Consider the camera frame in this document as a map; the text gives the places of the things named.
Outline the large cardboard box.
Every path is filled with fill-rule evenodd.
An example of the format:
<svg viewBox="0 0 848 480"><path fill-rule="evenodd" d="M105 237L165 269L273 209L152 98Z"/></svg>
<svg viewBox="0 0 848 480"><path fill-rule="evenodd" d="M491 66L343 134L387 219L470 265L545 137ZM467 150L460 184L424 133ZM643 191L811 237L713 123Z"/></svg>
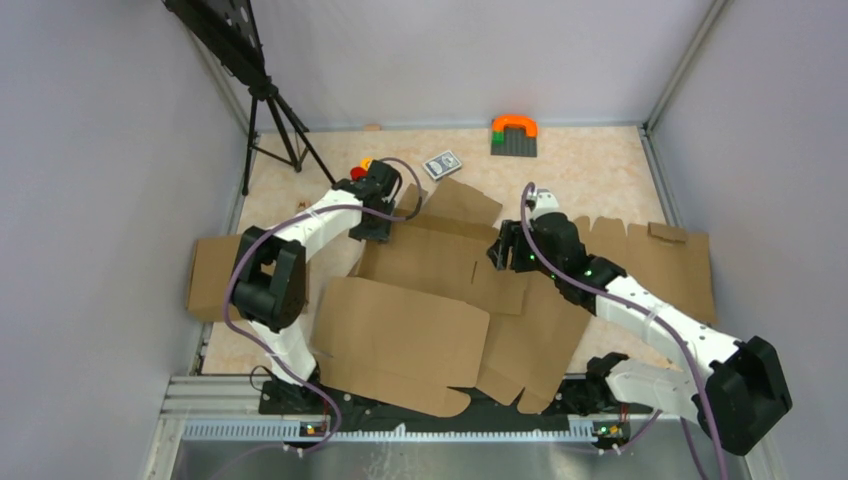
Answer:
<svg viewBox="0 0 848 480"><path fill-rule="evenodd" d="M436 417L477 389L520 413L557 395L590 317L551 278L495 269L494 217L422 214L328 281L311 347L322 385Z"/></svg>

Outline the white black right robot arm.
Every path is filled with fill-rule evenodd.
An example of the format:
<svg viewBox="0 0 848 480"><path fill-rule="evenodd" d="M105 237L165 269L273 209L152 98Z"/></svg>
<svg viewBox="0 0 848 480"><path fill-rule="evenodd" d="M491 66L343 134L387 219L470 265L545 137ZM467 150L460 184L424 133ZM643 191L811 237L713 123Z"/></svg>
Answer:
<svg viewBox="0 0 848 480"><path fill-rule="evenodd" d="M520 216L488 257L499 270L547 277L571 305L615 324L667 360L608 354L588 368L589 404L637 403L698 425L717 449L748 454L793 408L776 348L718 331L705 235L599 217L582 235L548 190L528 184Z"/></svg>

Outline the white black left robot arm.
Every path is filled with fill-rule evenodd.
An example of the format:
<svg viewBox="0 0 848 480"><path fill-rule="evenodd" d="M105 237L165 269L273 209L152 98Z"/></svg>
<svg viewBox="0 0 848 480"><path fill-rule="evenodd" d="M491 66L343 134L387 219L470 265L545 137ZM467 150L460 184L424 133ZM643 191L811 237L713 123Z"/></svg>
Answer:
<svg viewBox="0 0 848 480"><path fill-rule="evenodd" d="M317 362L301 323L308 293L307 264L341 234L386 242L395 215L404 161L373 160L359 176L334 184L314 205L275 227L251 227L241 237L225 288L222 314L234 332L257 344L286 382L283 401L297 413L319 404L320 386L309 377Z"/></svg>

